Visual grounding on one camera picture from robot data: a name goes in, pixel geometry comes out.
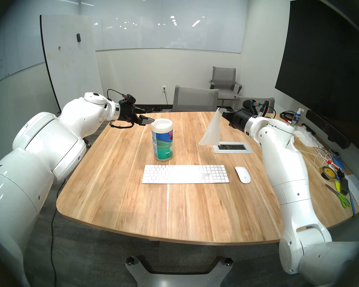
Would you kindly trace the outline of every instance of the white cable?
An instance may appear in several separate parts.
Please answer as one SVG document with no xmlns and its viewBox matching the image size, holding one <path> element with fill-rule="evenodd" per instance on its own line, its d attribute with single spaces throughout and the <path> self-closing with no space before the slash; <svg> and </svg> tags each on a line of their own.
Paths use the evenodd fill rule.
<svg viewBox="0 0 359 287">
<path fill-rule="evenodd" d="M 318 153 L 317 155 L 312 154 L 312 153 L 307 152 L 307 151 L 303 151 L 303 150 L 298 150 L 298 151 L 314 155 L 315 156 L 314 165 L 315 165 L 316 168 L 321 168 L 325 163 L 328 164 L 328 161 L 332 160 L 332 156 L 333 156 L 329 151 L 327 151 L 327 150 L 325 150 L 323 148 L 320 148 L 320 147 L 319 147 L 319 149 L 315 147 L 315 151 Z M 316 164 L 317 158 L 323 159 L 323 162 L 319 166 Z"/>
</svg>

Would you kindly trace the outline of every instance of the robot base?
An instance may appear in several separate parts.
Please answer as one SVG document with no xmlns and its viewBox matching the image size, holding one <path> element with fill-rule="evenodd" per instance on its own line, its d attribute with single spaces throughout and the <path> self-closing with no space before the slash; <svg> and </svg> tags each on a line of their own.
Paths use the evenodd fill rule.
<svg viewBox="0 0 359 287">
<path fill-rule="evenodd" d="M 134 256 L 126 259 L 125 266 L 137 281 L 138 287 L 215 287 L 221 286 L 222 280 L 233 267 L 233 261 L 222 258 L 208 274 L 199 275 L 152 274 Z"/>
</svg>

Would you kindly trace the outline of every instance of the tissue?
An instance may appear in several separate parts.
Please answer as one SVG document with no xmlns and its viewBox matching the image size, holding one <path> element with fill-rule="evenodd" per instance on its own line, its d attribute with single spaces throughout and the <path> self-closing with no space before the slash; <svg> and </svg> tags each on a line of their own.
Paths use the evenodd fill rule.
<svg viewBox="0 0 359 287">
<path fill-rule="evenodd" d="M 221 121 L 221 116 L 222 114 L 219 112 L 218 108 L 213 115 L 203 138 L 198 143 L 199 145 L 219 145 L 219 123 Z"/>
<path fill-rule="evenodd" d="M 319 143 L 319 141 L 312 135 L 312 133 L 308 132 L 305 126 L 295 126 L 294 134 L 302 141 L 302 143 L 306 147 L 320 147 L 323 148 L 323 145 Z"/>
</svg>

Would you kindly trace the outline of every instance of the chair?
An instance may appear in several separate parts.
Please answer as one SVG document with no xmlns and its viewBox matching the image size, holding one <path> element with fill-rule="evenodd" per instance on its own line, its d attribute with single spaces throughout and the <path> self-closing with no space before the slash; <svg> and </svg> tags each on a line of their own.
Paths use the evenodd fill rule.
<svg viewBox="0 0 359 287">
<path fill-rule="evenodd" d="M 239 94 L 242 88 L 242 84 L 235 82 L 235 71 L 236 68 L 217 68 L 213 67 L 213 77 L 209 81 L 211 83 L 210 89 L 218 88 L 218 99 L 233 101 L 235 100 L 235 95 Z M 234 93 L 234 87 L 238 84 L 238 92 Z"/>
<path fill-rule="evenodd" d="M 261 104 L 264 103 L 264 101 L 269 101 L 269 106 L 274 108 L 274 104 L 275 104 L 275 98 L 244 98 L 243 96 L 235 96 L 235 104 L 234 104 L 234 111 L 242 108 L 242 103 L 246 100 L 255 100 Z M 268 108 L 267 113 L 274 113 L 274 110 L 271 108 Z"/>
<path fill-rule="evenodd" d="M 176 85 L 172 112 L 202 112 L 217 110 L 218 89 L 191 88 Z"/>
</svg>

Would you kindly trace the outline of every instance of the red marker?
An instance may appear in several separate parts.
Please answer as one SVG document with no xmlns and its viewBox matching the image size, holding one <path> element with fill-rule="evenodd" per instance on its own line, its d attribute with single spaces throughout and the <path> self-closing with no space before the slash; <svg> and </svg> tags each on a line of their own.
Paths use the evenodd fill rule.
<svg viewBox="0 0 359 287">
<path fill-rule="evenodd" d="M 329 164 L 331 164 L 334 168 L 336 168 L 337 170 L 341 170 L 340 167 L 338 167 L 336 164 L 334 164 L 331 160 L 327 161 Z"/>
</svg>

